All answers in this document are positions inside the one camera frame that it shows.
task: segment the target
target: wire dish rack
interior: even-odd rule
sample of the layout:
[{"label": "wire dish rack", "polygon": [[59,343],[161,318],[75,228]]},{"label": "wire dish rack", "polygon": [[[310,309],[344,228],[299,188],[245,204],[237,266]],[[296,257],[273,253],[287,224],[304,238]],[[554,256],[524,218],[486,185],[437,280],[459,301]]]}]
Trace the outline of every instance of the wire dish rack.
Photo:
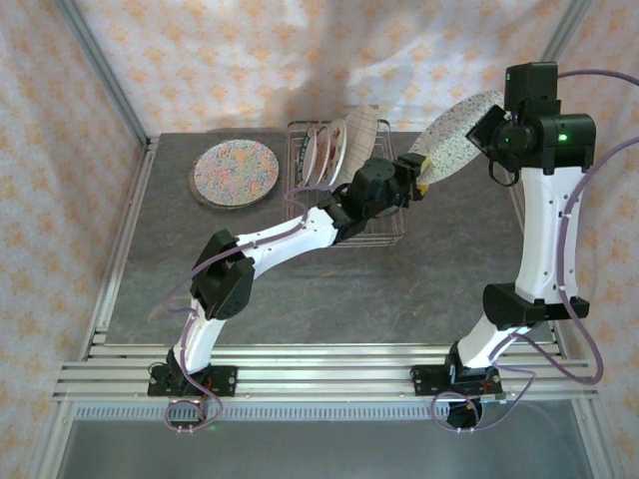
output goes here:
[{"label": "wire dish rack", "polygon": [[[311,125],[318,128],[328,125],[329,121],[296,121],[290,122],[288,126],[287,159],[284,168],[284,192],[293,190],[296,187],[296,166],[300,157],[300,148],[304,136]],[[395,154],[392,149],[390,139],[390,123],[386,120],[377,120],[377,138],[372,150],[372,156],[385,158],[394,161]],[[301,192],[295,199],[307,207],[314,207],[320,200],[329,196],[330,193],[322,191]],[[284,201],[284,219],[292,220],[301,214],[298,208]],[[383,213],[379,218],[370,220],[366,224],[366,229],[351,239],[337,244],[342,247],[357,246],[389,246],[396,244],[406,233],[408,226],[406,222],[405,209],[392,209]]]}]

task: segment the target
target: colorful plate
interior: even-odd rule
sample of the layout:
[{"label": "colorful plate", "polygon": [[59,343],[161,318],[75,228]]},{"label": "colorful plate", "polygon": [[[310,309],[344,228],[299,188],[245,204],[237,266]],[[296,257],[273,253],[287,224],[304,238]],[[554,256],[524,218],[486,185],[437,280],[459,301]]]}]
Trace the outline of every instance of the colorful plate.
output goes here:
[{"label": "colorful plate", "polygon": [[318,154],[316,164],[311,173],[309,185],[314,187],[320,184],[321,177],[328,166],[328,153],[330,152],[330,132],[328,127],[321,127],[318,131]]},{"label": "colorful plate", "polygon": [[275,153],[251,140],[230,140],[215,145],[195,163],[191,189],[202,203],[239,208],[265,197],[278,180]]},{"label": "colorful plate", "polygon": [[328,126],[330,133],[330,150],[328,151],[328,166],[321,177],[322,185],[331,186],[337,179],[343,155],[346,151],[346,122],[341,119],[333,120]]}]

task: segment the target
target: white plate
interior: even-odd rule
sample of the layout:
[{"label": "white plate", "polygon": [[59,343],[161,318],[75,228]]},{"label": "white plate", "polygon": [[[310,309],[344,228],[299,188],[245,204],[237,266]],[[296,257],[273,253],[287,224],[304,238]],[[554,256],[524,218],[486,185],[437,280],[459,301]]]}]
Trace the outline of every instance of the white plate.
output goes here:
[{"label": "white plate", "polygon": [[350,183],[357,170],[370,158],[377,138],[377,112],[369,105],[360,105],[346,115],[348,138],[343,163],[336,183]]},{"label": "white plate", "polygon": [[446,110],[430,124],[410,147],[409,153],[424,155],[418,185],[431,185],[458,172],[479,155],[466,134],[493,105],[503,107],[501,92],[483,92]]},{"label": "white plate", "polygon": [[318,131],[318,154],[316,156],[316,163],[311,172],[311,178],[309,179],[309,185],[314,187],[320,184],[321,177],[326,171],[328,166],[328,153],[330,152],[330,133],[328,127],[321,127]]},{"label": "white plate", "polygon": [[316,163],[318,154],[318,135],[316,127],[310,127],[302,140],[300,157],[296,168],[296,185],[305,187],[309,183],[311,173]]},{"label": "white plate", "polygon": [[333,120],[328,126],[328,132],[330,133],[328,166],[320,182],[323,185],[331,186],[337,179],[341,162],[343,162],[343,154],[346,151],[346,122],[341,119]]}]

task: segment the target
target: speckled plate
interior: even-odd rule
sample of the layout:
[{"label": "speckled plate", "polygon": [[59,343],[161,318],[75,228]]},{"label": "speckled plate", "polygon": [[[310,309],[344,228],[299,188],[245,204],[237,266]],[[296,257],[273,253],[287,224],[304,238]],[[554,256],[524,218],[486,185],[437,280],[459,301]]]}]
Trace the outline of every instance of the speckled plate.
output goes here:
[{"label": "speckled plate", "polygon": [[202,203],[220,208],[251,205],[273,188],[280,165],[275,153],[251,140],[230,140],[199,157],[191,173],[191,190]]},{"label": "speckled plate", "polygon": [[501,92],[483,92],[468,97],[446,110],[419,135],[409,150],[426,157],[417,178],[418,185],[440,182],[478,155],[479,151],[465,135],[493,105],[503,106]]}]

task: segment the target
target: floral wallpaper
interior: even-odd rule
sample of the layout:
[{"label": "floral wallpaper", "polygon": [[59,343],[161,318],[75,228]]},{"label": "floral wallpaper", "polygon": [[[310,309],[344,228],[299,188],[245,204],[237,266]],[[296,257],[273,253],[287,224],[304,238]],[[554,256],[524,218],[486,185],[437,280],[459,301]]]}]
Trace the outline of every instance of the floral wallpaper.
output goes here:
[{"label": "floral wallpaper", "polygon": [[[639,77],[639,11],[624,0],[595,0],[560,63],[561,71],[603,68]],[[563,111],[597,124],[597,158],[639,135],[639,88],[605,77],[559,81]],[[639,478],[639,145],[615,156],[584,193],[578,282],[591,301],[585,320],[602,350],[599,391],[628,478]],[[589,349],[573,328],[570,348]]]},{"label": "floral wallpaper", "polygon": [[87,331],[140,152],[51,0],[0,2],[0,477]]},{"label": "floral wallpaper", "polygon": [[146,131],[285,127],[379,105],[421,131],[538,59],[568,0],[78,0]]}]

